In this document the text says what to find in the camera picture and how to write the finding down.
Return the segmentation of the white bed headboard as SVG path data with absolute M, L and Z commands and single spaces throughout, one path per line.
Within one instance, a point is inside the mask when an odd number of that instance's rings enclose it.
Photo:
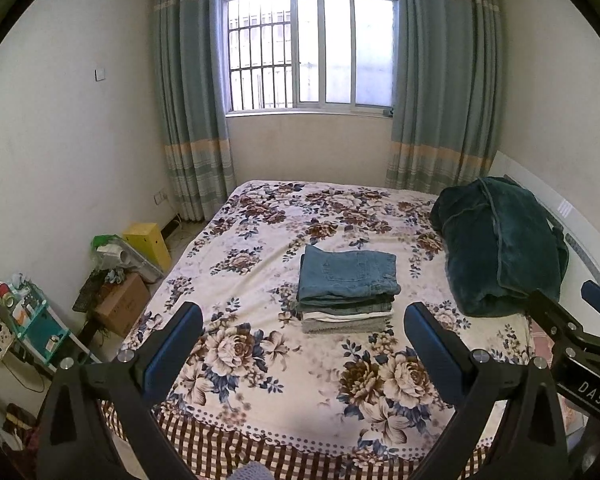
M 588 333 L 600 336 L 600 312 L 581 297 L 585 281 L 591 280 L 600 286 L 600 232 L 568 200 L 504 153 L 496 153 L 489 174 L 512 180 L 533 193 L 546 210 L 548 221 L 562 227 L 569 263 L 562 281 L 560 303 Z

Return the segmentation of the floral bed blanket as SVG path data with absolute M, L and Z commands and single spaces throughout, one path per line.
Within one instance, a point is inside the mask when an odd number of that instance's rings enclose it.
M 529 321 L 468 318 L 429 222 L 434 196 L 332 183 L 250 181 L 232 193 L 162 282 L 125 338 L 139 347 L 186 301 L 204 334 L 156 407 L 157 422 L 201 479 L 258 462 L 279 479 L 405 479 L 453 416 L 403 330 L 426 304 L 469 348 L 524 364 Z M 396 257 L 400 295 L 380 330 L 307 334 L 300 260 L 369 249 Z

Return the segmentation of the white wall switch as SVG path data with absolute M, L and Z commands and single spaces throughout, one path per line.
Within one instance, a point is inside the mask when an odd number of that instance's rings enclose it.
M 96 68 L 94 70 L 94 77 L 96 81 L 103 81 L 106 79 L 106 70 L 103 68 Z

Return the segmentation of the teal storage shelf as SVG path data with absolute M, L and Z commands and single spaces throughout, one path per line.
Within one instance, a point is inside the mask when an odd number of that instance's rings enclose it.
M 54 374 L 61 361 L 95 364 L 100 359 L 61 321 L 42 289 L 21 275 L 0 282 L 1 319 L 32 358 Z

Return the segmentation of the right teal curtain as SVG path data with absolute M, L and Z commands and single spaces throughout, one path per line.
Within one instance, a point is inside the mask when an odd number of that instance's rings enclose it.
M 389 188 L 438 194 L 487 174 L 498 149 L 500 0 L 399 0 Z

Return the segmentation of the brown cardboard box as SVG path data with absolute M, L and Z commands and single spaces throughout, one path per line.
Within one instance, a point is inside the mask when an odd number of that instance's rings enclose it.
M 95 318 L 114 334 L 125 337 L 150 299 L 140 274 L 131 273 L 121 284 L 105 288 L 106 294 L 94 311 Z

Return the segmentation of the light blue denim jeans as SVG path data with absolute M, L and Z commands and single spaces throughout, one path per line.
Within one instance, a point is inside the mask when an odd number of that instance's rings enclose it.
M 357 304 L 400 292 L 395 255 L 372 250 L 324 252 L 306 246 L 301 257 L 298 299 L 302 304 Z

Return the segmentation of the left teal curtain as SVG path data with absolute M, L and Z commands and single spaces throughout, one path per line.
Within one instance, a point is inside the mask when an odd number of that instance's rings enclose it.
M 222 78 L 221 0 L 154 0 L 154 65 L 178 213 L 210 220 L 235 188 Z

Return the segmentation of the green and white bag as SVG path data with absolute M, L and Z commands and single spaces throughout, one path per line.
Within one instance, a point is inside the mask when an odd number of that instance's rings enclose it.
M 136 272 L 148 284 L 163 279 L 162 270 L 119 235 L 96 235 L 91 241 L 91 251 L 97 270 Z

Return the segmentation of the dark green plush blanket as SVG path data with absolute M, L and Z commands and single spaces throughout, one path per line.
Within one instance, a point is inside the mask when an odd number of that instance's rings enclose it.
M 430 223 L 444 241 L 450 289 L 464 315 L 522 313 L 537 290 L 560 298 L 569 262 L 564 232 L 526 188 L 499 177 L 445 188 Z

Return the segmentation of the white barred window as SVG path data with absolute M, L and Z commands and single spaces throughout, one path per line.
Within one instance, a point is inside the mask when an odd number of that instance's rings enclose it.
M 230 112 L 389 114 L 399 0 L 222 3 Z

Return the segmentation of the teal curtain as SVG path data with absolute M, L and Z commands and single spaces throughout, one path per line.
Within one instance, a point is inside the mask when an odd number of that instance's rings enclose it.
M 487 174 L 498 149 L 500 0 L 399 0 L 389 188 L 438 194 Z
M 154 65 L 178 213 L 210 220 L 235 188 L 222 78 L 221 0 L 154 0 Z

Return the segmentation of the yellow box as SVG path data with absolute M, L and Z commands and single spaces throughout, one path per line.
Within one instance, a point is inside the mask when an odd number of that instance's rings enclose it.
M 122 238 L 162 272 L 171 269 L 171 255 L 157 223 L 133 223 L 122 233 Z

